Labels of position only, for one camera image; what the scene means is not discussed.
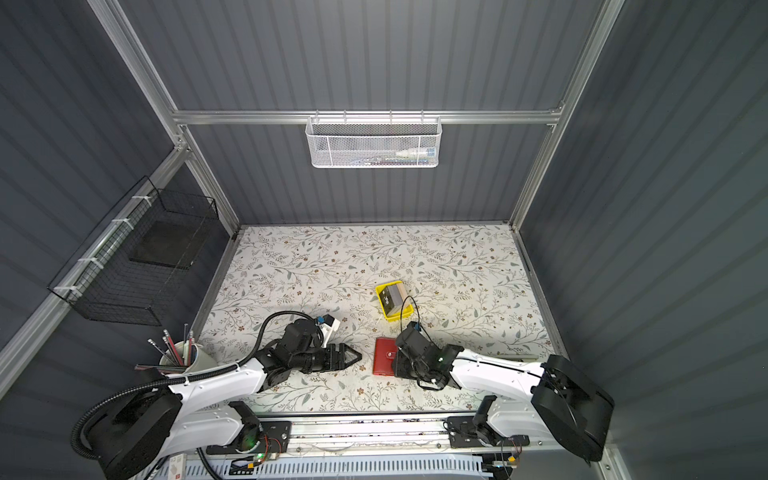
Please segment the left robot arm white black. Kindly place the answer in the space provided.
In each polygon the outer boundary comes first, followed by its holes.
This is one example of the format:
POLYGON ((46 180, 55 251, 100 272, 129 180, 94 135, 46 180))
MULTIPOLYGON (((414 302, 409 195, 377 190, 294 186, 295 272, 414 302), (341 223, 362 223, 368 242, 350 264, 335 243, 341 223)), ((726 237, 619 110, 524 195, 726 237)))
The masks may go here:
POLYGON ((280 438, 264 430, 244 397, 279 385, 293 371, 343 371, 362 359, 354 348, 331 342, 339 326, 334 317, 293 315, 280 338, 258 338, 236 362, 175 376, 151 374, 146 383, 98 402, 73 426, 73 451, 97 461, 108 479, 129 479, 156 459, 210 446, 267 452, 280 438))

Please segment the red leather card holder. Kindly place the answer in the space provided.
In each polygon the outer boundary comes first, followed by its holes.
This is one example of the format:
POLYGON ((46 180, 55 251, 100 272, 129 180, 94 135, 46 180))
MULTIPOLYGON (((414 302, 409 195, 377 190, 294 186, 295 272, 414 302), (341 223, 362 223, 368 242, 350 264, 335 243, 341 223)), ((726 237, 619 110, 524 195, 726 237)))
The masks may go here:
POLYGON ((394 360, 398 348, 394 338, 380 337, 375 341, 372 373, 376 376, 394 376, 394 360))

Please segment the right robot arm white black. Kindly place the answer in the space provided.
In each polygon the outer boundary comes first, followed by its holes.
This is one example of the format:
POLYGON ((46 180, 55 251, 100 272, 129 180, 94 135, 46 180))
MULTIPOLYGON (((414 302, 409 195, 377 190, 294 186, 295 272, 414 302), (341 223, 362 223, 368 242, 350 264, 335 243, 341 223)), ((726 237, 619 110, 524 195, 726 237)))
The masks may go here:
POLYGON ((470 425, 448 427, 456 437, 503 448, 542 435, 588 463, 602 459, 615 401, 568 358, 552 354, 525 363, 459 345, 440 347, 416 322, 394 345, 396 377, 427 391, 451 387, 485 394, 470 425))

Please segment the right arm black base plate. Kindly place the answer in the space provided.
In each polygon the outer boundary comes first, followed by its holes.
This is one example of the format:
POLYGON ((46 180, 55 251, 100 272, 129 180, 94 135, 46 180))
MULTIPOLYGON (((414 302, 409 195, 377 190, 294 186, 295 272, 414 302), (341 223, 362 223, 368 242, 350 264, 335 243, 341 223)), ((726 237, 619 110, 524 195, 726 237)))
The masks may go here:
POLYGON ((479 447, 526 447, 530 445, 528 435, 513 435, 503 438, 490 427, 476 426, 474 417, 469 415, 449 416, 442 422, 448 433, 450 446, 454 449, 479 447))

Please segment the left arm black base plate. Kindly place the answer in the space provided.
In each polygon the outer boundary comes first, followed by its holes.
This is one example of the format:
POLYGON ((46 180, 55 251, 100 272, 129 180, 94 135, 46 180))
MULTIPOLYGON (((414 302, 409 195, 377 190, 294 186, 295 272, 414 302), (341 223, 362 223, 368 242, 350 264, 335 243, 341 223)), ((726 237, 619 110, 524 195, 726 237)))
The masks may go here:
POLYGON ((259 426, 245 425, 235 439, 224 446, 205 448, 207 455, 283 454, 287 452, 292 431, 289 421, 262 421, 259 426))

